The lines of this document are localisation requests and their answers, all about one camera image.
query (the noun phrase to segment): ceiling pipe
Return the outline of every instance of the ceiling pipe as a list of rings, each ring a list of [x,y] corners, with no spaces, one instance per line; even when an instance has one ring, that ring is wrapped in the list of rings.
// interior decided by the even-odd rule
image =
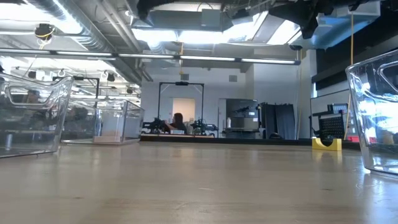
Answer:
[[[138,52],[138,49],[136,48],[136,46],[134,46],[134,44],[131,41],[131,39],[129,39],[127,37],[127,35],[121,30],[119,25],[117,25],[116,21],[113,19],[111,14],[105,9],[105,6],[102,4],[101,0],[95,0],[95,2],[97,3],[97,6],[99,7],[99,9],[102,10],[102,12],[104,13],[105,17],[108,19],[108,21],[110,21],[110,23],[112,24],[113,28],[116,29],[116,31],[118,32],[120,37],[124,40],[124,42],[127,44],[127,46],[129,46],[130,50],[132,50],[133,52]]]
[[[142,52],[141,46],[139,45],[138,40],[132,33],[131,29],[128,28],[125,25],[125,21],[120,17],[119,13],[116,11],[114,6],[108,1],[108,0],[103,0],[103,5],[106,6],[107,9],[109,9],[110,13],[113,14],[115,19],[119,22],[119,25],[122,27],[124,32],[127,34],[127,36],[130,38],[131,42],[134,44],[138,52]]]
[[[115,52],[115,48],[97,29],[86,14],[71,0],[25,0],[40,9],[43,13],[56,18],[56,26],[69,34],[82,36],[72,37],[84,48],[92,52]],[[122,60],[107,61],[119,70],[129,82],[140,83],[141,76]]]

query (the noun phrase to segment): transparent container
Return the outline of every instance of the transparent container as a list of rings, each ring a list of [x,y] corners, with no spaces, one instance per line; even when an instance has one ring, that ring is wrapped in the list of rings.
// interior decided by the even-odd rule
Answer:
[[[39,84],[0,73],[0,157],[59,148],[73,78]]]
[[[123,144],[140,139],[144,110],[127,100],[72,96],[62,133],[68,144]]]
[[[346,69],[365,168],[398,175],[398,51]]]

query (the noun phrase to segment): black curtain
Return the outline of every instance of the black curtain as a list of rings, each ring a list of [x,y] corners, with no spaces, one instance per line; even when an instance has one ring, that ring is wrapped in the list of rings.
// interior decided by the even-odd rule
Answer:
[[[276,123],[278,134],[286,139],[295,139],[295,121],[293,105],[276,105]]]
[[[269,135],[277,133],[275,105],[268,105],[263,103],[262,110],[262,127],[266,129],[263,133],[264,138],[269,139]]]

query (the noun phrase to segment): door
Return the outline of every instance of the door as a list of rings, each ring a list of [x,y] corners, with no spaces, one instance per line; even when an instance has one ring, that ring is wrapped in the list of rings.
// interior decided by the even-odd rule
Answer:
[[[190,119],[195,120],[195,99],[194,98],[173,98],[173,114],[181,113],[183,122]]]

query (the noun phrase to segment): yellow base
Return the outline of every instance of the yellow base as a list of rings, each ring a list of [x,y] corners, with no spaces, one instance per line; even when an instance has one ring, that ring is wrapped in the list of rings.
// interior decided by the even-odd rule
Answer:
[[[312,149],[314,150],[328,150],[341,151],[341,139],[334,139],[330,146],[325,146],[320,138],[312,139]]]

